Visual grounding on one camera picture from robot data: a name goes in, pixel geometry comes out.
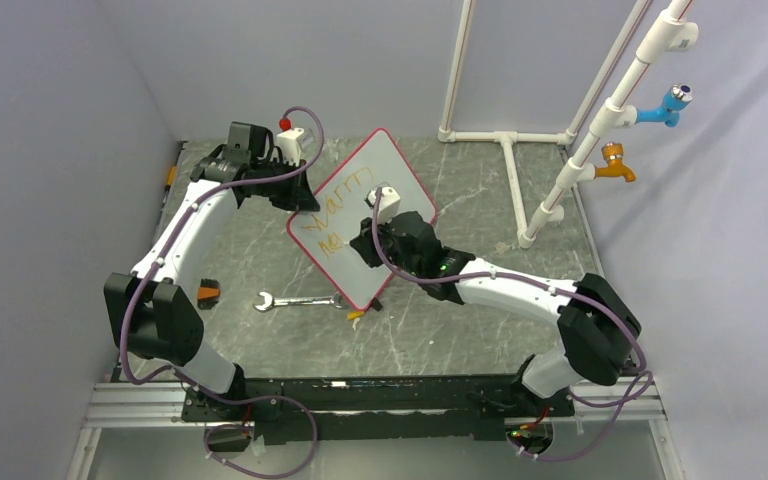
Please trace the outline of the whiteboard with red rim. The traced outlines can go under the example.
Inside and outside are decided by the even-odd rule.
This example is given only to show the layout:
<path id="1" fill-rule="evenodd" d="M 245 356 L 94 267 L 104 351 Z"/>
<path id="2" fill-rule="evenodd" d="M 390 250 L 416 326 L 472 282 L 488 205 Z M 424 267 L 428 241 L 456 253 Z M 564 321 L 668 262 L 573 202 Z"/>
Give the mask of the whiteboard with red rim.
<path id="1" fill-rule="evenodd" d="M 383 266 L 371 268 L 350 247 L 361 221 L 372 215 L 368 194 L 387 186 L 400 196 L 399 212 L 416 211 L 433 222 L 438 209 L 390 133 L 374 130 L 316 189 L 320 210 L 290 216 L 292 240 L 357 310 L 369 308 L 392 277 Z"/>

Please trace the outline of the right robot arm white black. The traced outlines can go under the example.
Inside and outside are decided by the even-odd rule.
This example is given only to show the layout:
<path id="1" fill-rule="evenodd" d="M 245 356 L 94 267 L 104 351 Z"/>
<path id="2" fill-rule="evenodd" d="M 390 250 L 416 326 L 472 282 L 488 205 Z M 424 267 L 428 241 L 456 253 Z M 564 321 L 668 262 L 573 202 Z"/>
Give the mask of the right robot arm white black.
<path id="1" fill-rule="evenodd" d="M 526 359 L 511 388 L 512 404 L 524 415 L 538 413 L 551 396 L 580 381 L 614 385 L 638 345 L 639 321 L 598 274 L 559 280 L 498 267 L 444 246 L 416 212 L 383 224 L 366 218 L 349 245 L 367 266 L 385 266 L 436 300 L 492 307 L 555 328 L 558 343 Z"/>

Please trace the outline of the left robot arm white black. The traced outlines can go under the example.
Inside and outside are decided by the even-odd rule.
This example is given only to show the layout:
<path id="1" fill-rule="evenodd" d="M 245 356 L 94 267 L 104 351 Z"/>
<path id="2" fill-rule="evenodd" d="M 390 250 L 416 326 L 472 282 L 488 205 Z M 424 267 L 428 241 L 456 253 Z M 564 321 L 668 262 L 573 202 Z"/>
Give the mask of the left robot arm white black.
<path id="1" fill-rule="evenodd" d="M 286 212 L 317 212 L 303 150 L 313 139 L 287 118 L 280 131 L 234 122 L 225 143 L 192 169 L 179 209 L 149 252 L 127 273 L 105 282 L 104 299 L 123 374 L 139 383 L 132 356 L 160 360 L 201 392 L 224 420 L 247 406 L 245 373 L 205 338 L 195 300 L 198 270 L 221 227 L 251 197 Z"/>

